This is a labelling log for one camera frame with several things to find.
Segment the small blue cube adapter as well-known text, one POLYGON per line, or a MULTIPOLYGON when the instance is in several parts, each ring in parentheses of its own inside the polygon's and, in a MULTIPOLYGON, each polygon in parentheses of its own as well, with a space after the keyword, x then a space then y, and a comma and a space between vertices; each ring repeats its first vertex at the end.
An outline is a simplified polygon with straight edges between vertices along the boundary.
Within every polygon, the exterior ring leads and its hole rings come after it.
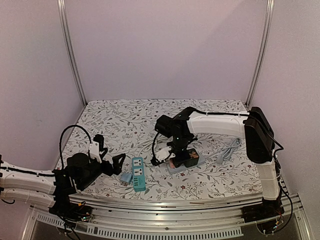
POLYGON ((124 172, 120 177, 120 183, 124 186, 128 186, 132 182, 133 176, 131 173, 124 172))

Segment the dark green cube socket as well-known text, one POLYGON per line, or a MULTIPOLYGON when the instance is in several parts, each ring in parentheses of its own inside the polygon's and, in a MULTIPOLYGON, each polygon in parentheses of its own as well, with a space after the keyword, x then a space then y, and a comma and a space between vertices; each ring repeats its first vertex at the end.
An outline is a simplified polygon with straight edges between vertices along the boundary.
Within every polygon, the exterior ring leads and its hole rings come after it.
POLYGON ((187 152, 188 152, 189 158, 184 162, 184 166, 186 168, 191 168, 196 166, 200 158, 198 152, 194 148, 188 149, 187 152))

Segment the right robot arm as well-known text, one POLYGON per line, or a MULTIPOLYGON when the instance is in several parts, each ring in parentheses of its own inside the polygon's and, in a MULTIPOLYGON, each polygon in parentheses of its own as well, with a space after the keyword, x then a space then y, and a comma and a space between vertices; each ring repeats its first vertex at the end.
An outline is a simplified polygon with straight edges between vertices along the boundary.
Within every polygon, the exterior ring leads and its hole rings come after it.
POLYGON ((174 117, 162 115, 154 127, 158 135, 172 140, 166 147, 152 153, 151 163, 158 166, 171 159, 175 167, 195 166, 196 157, 188 150, 197 134, 219 134, 245 140, 246 155, 258 170, 262 185, 262 204, 258 213, 269 218, 281 206, 281 166, 277 152, 283 146, 274 138, 268 120, 259 107, 243 112, 207 112, 187 107, 174 117))

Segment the teal power strip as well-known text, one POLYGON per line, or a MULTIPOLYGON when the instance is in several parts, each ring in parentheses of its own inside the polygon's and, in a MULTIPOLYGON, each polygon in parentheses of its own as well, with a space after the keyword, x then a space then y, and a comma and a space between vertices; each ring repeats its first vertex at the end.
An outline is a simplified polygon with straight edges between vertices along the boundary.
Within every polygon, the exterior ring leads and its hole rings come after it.
POLYGON ((144 160, 142 157, 132 158, 132 184, 135 192, 146 190, 144 160))

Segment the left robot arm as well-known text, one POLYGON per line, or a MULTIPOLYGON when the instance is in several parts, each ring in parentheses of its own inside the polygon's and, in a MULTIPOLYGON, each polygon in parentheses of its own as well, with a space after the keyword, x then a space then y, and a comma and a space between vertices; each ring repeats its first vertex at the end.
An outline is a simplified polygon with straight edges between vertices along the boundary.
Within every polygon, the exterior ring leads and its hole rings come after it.
POLYGON ((119 175, 126 155, 111 161, 91 159, 76 153, 67 159, 67 166, 54 170, 34 170, 0 161, 0 198, 18 200, 55 209, 63 216, 74 213, 69 196, 84 191, 100 175, 119 175))

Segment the pink cube adapter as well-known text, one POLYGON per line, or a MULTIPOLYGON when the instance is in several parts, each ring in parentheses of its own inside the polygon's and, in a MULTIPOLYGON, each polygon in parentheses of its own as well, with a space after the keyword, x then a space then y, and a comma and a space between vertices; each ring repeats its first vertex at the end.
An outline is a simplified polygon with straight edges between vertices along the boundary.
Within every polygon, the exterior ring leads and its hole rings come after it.
POLYGON ((175 169, 176 168, 172 160, 169 161, 169 167, 171 169, 175 169))

